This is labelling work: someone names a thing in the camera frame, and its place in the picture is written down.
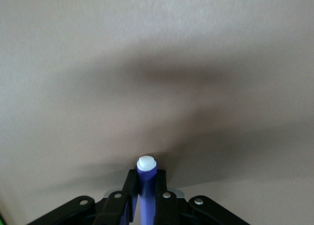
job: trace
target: white marker cap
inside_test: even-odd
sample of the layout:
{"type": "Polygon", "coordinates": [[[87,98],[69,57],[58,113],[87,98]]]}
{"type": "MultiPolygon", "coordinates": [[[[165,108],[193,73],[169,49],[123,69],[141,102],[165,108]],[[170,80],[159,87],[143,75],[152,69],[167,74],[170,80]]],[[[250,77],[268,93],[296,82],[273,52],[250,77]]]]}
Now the white marker cap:
{"type": "Polygon", "coordinates": [[[156,167],[157,163],[152,156],[145,155],[138,159],[137,168],[141,171],[150,171],[156,167]]]}

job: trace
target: beige wall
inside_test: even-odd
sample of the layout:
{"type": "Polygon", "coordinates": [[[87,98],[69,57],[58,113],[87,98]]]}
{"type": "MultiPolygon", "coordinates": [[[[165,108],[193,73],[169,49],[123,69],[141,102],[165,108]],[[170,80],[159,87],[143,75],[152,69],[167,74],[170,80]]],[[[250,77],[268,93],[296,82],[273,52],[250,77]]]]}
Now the beige wall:
{"type": "Polygon", "coordinates": [[[187,198],[312,225],[313,1],[0,0],[0,210],[99,200],[150,153],[187,198]]]}

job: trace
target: black clamp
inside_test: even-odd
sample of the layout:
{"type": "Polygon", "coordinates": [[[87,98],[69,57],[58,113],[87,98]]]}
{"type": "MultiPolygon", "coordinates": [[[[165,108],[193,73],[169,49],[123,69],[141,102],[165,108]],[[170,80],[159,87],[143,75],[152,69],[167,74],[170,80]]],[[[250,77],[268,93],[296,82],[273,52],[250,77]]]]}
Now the black clamp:
{"type": "MultiPolygon", "coordinates": [[[[28,225],[128,225],[133,222],[139,192],[135,169],[129,170],[121,191],[95,203],[88,196],[77,197],[28,225]]],[[[154,225],[249,225],[205,196],[187,202],[167,190],[166,171],[156,175],[154,225]]]]}

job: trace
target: screw head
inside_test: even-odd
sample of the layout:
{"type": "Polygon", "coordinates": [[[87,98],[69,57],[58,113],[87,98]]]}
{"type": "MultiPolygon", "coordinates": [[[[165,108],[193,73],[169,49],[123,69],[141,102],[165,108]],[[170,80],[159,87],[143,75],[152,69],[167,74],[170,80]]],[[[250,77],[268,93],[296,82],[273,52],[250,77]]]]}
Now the screw head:
{"type": "Polygon", "coordinates": [[[81,200],[79,202],[80,205],[86,205],[88,203],[88,200],[84,199],[84,200],[81,200]]]}
{"type": "Polygon", "coordinates": [[[162,194],[162,197],[164,198],[170,198],[171,194],[169,192],[165,192],[164,194],[162,194]]]}
{"type": "Polygon", "coordinates": [[[122,196],[122,194],[121,193],[117,193],[117,194],[115,194],[114,195],[114,197],[117,199],[117,198],[120,198],[122,196]]]}
{"type": "Polygon", "coordinates": [[[201,198],[196,198],[194,200],[194,203],[197,204],[197,205],[202,205],[202,204],[204,204],[204,201],[201,198]]]}

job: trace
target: blue marker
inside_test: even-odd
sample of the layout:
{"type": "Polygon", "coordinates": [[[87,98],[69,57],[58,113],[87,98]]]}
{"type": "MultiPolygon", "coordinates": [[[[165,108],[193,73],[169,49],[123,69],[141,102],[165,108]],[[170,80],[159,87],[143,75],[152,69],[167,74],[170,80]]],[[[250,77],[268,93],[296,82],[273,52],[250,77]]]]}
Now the blue marker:
{"type": "Polygon", "coordinates": [[[156,173],[157,163],[151,156],[142,156],[137,161],[140,181],[140,215],[142,225],[153,225],[156,213],[156,173]]]}

